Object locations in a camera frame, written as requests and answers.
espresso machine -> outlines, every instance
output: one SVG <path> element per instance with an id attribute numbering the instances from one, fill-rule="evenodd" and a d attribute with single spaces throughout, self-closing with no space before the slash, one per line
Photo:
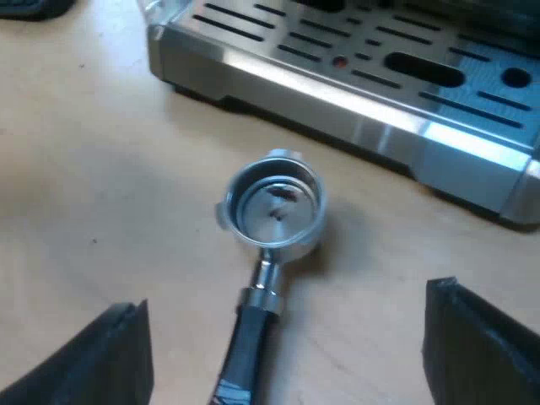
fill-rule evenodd
<path id="1" fill-rule="evenodd" d="M 540 223 L 540 2 L 139 1 L 161 80 Z"/>

wooden table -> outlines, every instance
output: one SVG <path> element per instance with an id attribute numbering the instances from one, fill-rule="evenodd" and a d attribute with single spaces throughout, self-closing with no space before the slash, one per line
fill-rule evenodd
<path id="1" fill-rule="evenodd" d="M 456 275 L 540 332 L 540 233 L 175 94 L 149 72 L 134 0 L 2 21 L 0 38 L 0 386 L 109 304 L 147 297 L 153 404 L 205 403 L 251 273 L 214 204 L 273 148 L 301 151 L 324 177 L 330 224 L 296 268 L 268 403 L 432 403 L 420 353 L 429 278 Z"/>

portafilter handle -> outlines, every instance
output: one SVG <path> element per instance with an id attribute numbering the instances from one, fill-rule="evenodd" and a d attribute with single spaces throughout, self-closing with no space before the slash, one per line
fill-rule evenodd
<path id="1" fill-rule="evenodd" d="M 262 256 L 251 286 L 243 289 L 236 323 L 209 405 L 252 405 L 257 401 L 261 364 L 283 303 L 280 267 Z"/>

